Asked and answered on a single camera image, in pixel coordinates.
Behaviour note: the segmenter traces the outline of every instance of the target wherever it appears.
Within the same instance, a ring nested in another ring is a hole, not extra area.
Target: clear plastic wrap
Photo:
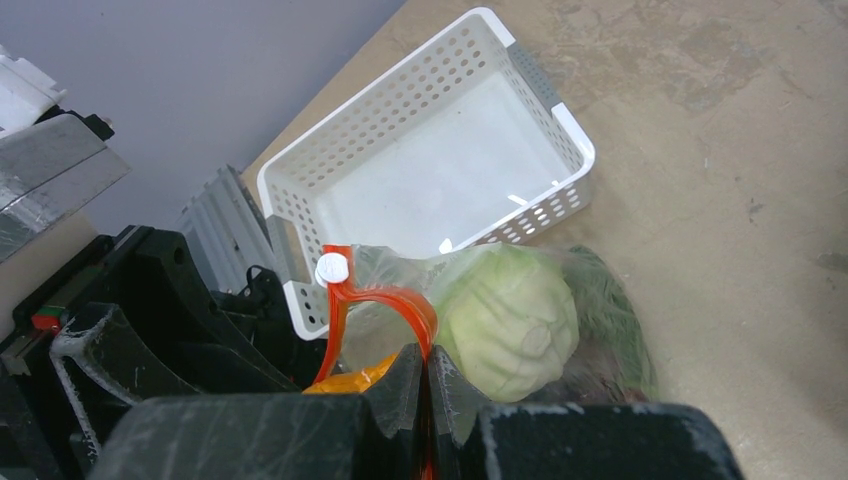
[[[657,397],[653,365],[630,301],[586,247],[556,251],[493,244],[412,260],[385,247],[355,246],[353,266],[357,288],[398,286],[423,294],[439,316],[436,343],[495,400],[621,403]],[[465,322],[475,315],[487,317],[481,322],[485,328],[462,326],[461,335],[450,331],[451,319]],[[512,338],[523,339],[517,356]],[[393,310],[354,304],[341,363],[348,371],[361,370],[414,342],[409,325]],[[555,361],[559,366],[550,368]]]

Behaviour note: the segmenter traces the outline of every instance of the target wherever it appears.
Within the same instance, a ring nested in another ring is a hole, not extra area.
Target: leafy green vegetable
[[[433,285],[436,343],[489,398],[515,402],[562,376],[579,337],[574,299],[544,255],[503,244],[473,251]]]

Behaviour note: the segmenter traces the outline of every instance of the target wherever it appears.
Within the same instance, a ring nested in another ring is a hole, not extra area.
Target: black plastic part
[[[73,110],[62,110],[58,105],[53,105],[46,112],[44,112],[35,123],[41,123],[45,120],[49,120],[53,117],[58,117],[59,115],[73,115],[79,118],[82,123],[88,127],[100,140],[104,142],[109,140],[113,136],[115,136],[115,131],[112,130],[112,127],[109,126],[102,118],[97,115],[89,115],[87,117],[83,117]]]
[[[0,435],[13,439],[38,478],[81,478],[91,465],[91,432],[102,443],[143,399],[299,392],[311,384],[326,342],[294,334],[273,272],[248,275],[255,280],[250,292],[210,294],[180,234],[133,226],[114,238],[97,237],[15,308],[15,331],[0,351],[38,335],[31,317],[43,306],[62,311],[61,324],[74,324],[69,333],[90,334],[97,344],[58,353],[67,389],[48,355],[50,334],[15,358],[31,376],[10,375],[0,362]],[[214,370],[216,363],[224,368]],[[90,431],[69,397],[82,405]],[[17,468],[0,463],[5,467]]]
[[[10,375],[0,363],[0,436],[11,438],[24,466],[39,479],[80,479],[83,472],[67,442],[79,426],[50,363],[49,347],[42,341],[30,352],[30,376]],[[2,467],[21,465],[13,461]]]
[[[441,480],[743,478],[721,432],[697,409],[495,404],[441,347],[427,364]]]
[[[408,345],[364,395],[146,401],[121,420],[89,479],[418,479],[422,366]]]

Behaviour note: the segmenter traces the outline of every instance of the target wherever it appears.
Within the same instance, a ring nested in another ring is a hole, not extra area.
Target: white plastic part
[[[0,138],[34,124],[68,93],[24,58],[13,60],[0,45]]]
[[[585,207],[594,146],[534,95],[513,43],[494,12],[467,12],[262,167],[265,217],[295,225],[314,267],[327,243],[410,258],[524,243]],[[304,339],[328,329],[313,280],[284,285]]]
[[[315,281],[324,288],[329,283],[342,283],[349,276],[347,258],[341,253],[325,253],[315,266]]]

